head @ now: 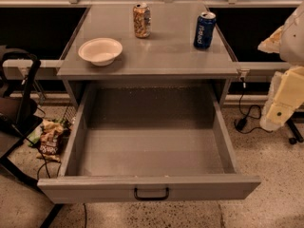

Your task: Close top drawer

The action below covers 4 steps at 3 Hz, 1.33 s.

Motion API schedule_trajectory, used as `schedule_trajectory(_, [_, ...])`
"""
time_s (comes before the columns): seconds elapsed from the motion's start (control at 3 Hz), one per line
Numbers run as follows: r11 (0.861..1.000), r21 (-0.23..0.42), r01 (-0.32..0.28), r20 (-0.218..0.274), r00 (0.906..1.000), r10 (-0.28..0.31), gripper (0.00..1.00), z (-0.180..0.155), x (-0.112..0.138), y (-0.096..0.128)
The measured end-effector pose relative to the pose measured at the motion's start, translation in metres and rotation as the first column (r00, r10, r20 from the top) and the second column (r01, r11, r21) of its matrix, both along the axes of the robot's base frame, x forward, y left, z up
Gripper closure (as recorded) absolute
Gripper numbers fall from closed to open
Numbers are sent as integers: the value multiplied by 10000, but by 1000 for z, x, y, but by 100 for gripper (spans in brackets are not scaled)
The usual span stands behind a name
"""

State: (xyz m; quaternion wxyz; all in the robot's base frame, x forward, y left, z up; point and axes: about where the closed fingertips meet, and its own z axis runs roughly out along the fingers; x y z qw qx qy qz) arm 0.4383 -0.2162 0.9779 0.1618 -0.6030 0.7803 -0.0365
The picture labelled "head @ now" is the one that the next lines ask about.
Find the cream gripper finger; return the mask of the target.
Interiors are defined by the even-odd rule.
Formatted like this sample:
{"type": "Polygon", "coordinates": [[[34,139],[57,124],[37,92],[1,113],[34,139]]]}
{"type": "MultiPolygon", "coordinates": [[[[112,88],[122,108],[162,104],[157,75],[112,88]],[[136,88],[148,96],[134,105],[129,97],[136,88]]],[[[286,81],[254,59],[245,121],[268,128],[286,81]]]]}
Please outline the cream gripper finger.
{"type": "Polygon", "coordinates": [[[279,27],[267,39],[262,41],[257,49],[266,53],[279,53],[282,30],[283,27],[279,27]]]}

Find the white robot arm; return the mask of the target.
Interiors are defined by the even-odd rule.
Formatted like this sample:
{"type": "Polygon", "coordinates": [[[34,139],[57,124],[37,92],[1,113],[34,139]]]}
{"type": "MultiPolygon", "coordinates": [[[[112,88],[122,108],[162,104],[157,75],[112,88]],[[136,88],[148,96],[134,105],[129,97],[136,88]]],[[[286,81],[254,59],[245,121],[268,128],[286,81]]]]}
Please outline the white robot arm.
{"type": "Polygon", "coordinates": [[[304,103],[304,2],[257,49],[278,53],[281,60],[291,65],[284,73],[277,71],[273,76],[262,109],[260,126],[276,131],[304,103]]]}

